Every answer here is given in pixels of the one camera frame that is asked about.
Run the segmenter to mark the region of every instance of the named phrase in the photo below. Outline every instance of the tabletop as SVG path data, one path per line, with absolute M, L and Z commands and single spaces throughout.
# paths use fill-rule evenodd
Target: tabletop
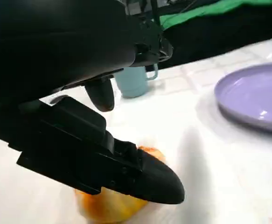
M 272 134 L 227 121 L 213 93 L 226 74 L 265 62 L 272 40 L 161 70 L 139 98 L 123 99 L 113 82 L 115 109 L 102 114 L 108 131 L 158 148 L 187 194 L 180 205 L 150 203 L 127 223 L 272 224 Z M 95 110 L 82 88 L 58 94 Z M 0 141 L 0 224 L 87 223 L 72 188 L 16 165 L 18 157 Z

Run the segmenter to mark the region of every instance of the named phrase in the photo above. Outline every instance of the teal cup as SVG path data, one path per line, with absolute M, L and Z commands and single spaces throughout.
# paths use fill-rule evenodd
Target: teal cup
M 158 77 L 158 65 L 154 65 L 155 74 L 147 77 L 145 67 L 128 67 L 114 74 L 117 86 L 124 98 L 139 97 L 149 91 L 148 81 Z

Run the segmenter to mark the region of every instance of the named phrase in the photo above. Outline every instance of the purple plate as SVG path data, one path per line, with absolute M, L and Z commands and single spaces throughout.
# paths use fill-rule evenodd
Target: purple plate
M 272 131 L 272 63 L 232 72 L 217 83 L 215 95 L 232 118 Z

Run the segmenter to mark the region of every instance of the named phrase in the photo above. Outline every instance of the yellow onion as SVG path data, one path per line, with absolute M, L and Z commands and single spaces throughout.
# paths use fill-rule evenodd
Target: yellow onion
M 147 153 L 165 162 L 164 155 L 156 148 L 139 147 Z M 76 190 L 80 213 L 87 219 L 97 223 L 122 222 L 143 208 L 148 202 L 102 188 L 99 195 L 89 195 Z

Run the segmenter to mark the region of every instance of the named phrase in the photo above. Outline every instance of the green cloth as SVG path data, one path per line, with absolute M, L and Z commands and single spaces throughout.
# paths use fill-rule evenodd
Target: green cloth
M 203 15 L 216 15 L 226 13 L 234 8 L 241 6 L 242 4 L 250 5 L 270 5 L 272 0 L 221 0 L 217 3 L 202 6 L 188 12 L 163 15 L 160 17 L 160 22 L 164 29 L 168 29 L 174 25 L 186 22 L 197 16 Z

